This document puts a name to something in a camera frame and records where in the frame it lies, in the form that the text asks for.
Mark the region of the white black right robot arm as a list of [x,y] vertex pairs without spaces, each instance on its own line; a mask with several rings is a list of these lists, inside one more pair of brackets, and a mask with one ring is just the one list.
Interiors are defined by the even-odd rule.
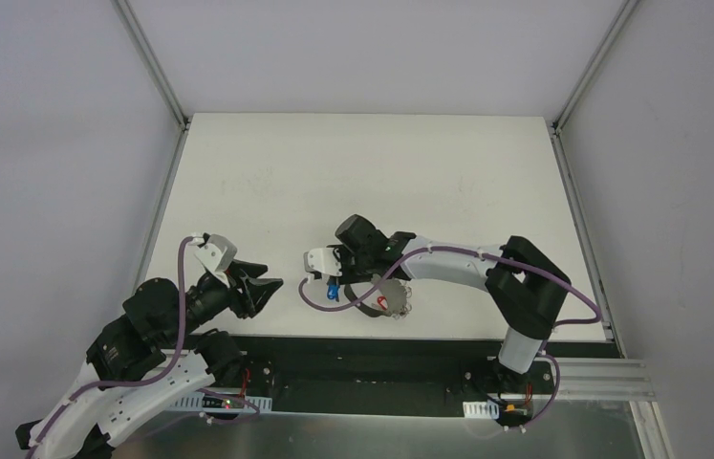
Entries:
[[335,264],[324,273],[330,284],[437,280],[489,294],[508,326],[494,380],[508,392],[530,382],[532,362],[557,322],[572,281],[529,239],[512,235],[502,245],[471,247],[409,231],[385,235],[358,214],[339,225],[335,238],[322,251]]

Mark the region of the large steel keyring plate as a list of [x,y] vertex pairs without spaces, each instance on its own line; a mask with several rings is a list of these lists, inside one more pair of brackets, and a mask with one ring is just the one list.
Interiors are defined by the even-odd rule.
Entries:
[[[350,302],[356,301],[379,281],[380,276],[375,274],[368,282],[346,285],[343,293]],[[356,308],[371,318],[405,318],[412,311],[411,296],[411,289],[405,282],[389,279],[382,282],[369,297],[360,301]]]

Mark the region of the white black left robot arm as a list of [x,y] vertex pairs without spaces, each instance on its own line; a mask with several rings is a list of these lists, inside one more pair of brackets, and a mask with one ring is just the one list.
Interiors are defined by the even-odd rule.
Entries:
[[122,304],[85,352],[76,380],[48,415],[15,436],[30,458],[109,458],[132,433],[183,396],[242,385],[244,356],[226,331],[189,335],[225,311],[256,317],[283,287],[263,264],[233,260],[188,286],[155,277]]

